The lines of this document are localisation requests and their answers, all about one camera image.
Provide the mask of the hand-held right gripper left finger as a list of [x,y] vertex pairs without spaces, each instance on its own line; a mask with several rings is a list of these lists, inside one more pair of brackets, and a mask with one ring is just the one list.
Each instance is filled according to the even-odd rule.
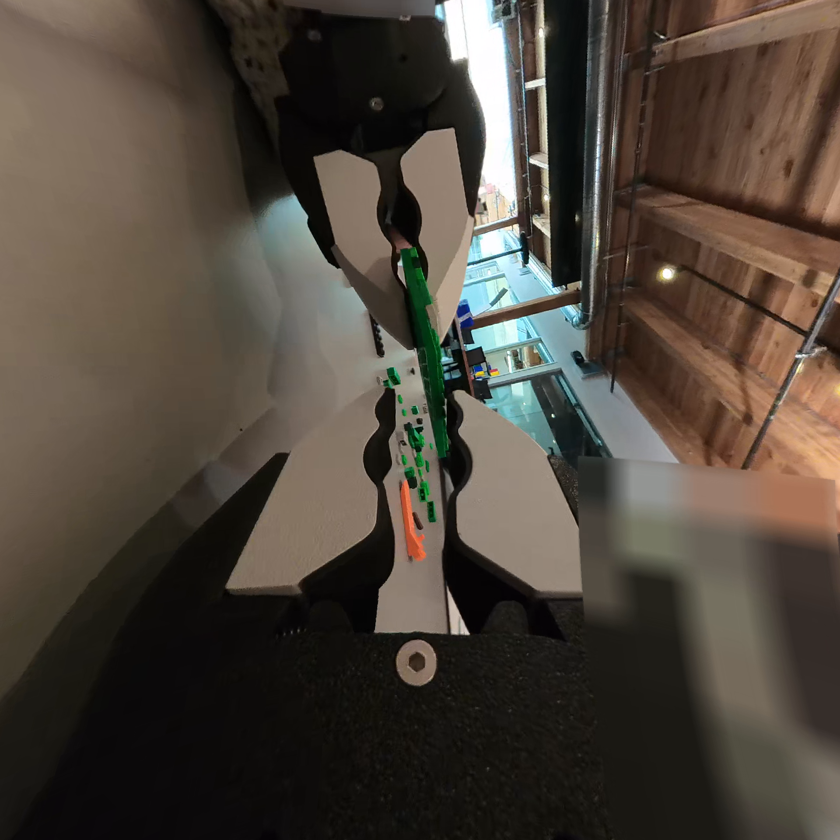
[[308,433],[291,450],[226,592],[377,613],[395,558],[385,492],[395,426],[396,394],[380,387]]

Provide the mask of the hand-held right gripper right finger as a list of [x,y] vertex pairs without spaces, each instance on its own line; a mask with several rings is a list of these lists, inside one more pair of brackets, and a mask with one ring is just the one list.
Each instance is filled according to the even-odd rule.
[[444,580],[462,614],[583,596],[579,528],[548,454],[467,392],[448,397]]

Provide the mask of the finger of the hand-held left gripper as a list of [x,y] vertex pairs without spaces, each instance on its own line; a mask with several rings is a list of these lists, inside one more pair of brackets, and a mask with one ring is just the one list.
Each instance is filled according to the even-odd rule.
[[454,129],[425,132],[402,156],[402,181],[420,216],[419,248],[427,260],[426,307],[443,337],[459,304],[475,219],[467,209]]
[[415,349],[406,288],[394,272],[395,251],[379,223],[382,183],[375,163],[345,150],[317,155],[313,163],[339,267],[383,330]]

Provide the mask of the green lego bricks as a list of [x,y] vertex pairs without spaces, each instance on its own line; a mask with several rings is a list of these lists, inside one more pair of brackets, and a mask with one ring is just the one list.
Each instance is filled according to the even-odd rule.
[[395,393],[393,446],[398,479],[411,495],[415,524],[424,529],[443,519],[438,447],[416,364],[389,366],[382,383]]

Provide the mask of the green lego plate assembly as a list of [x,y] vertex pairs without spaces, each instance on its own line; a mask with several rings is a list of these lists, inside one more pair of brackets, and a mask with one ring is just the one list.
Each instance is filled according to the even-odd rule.
[[437,455],[446,459],[449,452],[446,417],[444,370],[441,363],[440,339],[433,324],[433,298],[415,248],[401,251],[401,262],[407,292],[407,310],[416,355],[421,371],[430,427]]

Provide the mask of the person's left forearm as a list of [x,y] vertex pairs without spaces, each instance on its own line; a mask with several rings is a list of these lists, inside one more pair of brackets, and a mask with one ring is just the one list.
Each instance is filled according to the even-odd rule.
[[226,27],[229,50],[255,105],[269,116],[275,100],[288,94],[280,52],[289,38],[287,8],[281,1],[209,1]]

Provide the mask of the orange brick separator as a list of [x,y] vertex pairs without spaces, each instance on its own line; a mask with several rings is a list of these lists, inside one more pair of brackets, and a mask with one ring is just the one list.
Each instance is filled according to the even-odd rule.
[[408,558],[412,561],[423,561],[426,557],[424,536],[422,534],[423,529],[417,528],[412,504],[411,487],[407,479],[403,479],[400,483],[400,501]]

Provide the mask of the glass partition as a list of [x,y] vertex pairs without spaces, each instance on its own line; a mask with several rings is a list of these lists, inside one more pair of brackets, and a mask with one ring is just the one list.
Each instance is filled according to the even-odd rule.
[[486,404],[527,433],[548,455],[562,458],[572,468],[581,457],[612,456],[560,372],[493,386]]

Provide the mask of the black ceiling beam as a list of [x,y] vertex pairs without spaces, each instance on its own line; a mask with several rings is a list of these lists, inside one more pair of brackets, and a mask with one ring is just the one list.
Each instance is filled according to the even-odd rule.
[[551,275],[554,287],[566,287],[581,275],[589,4],[543,7]]

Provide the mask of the silver metal pipe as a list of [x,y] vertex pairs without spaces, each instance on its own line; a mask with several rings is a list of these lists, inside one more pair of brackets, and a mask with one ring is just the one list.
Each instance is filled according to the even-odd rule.
[[587,3],[581,210],[581,301],[573,320],[588,330],[606,242],[606,193],[613,149],[614,64],[620,2]]

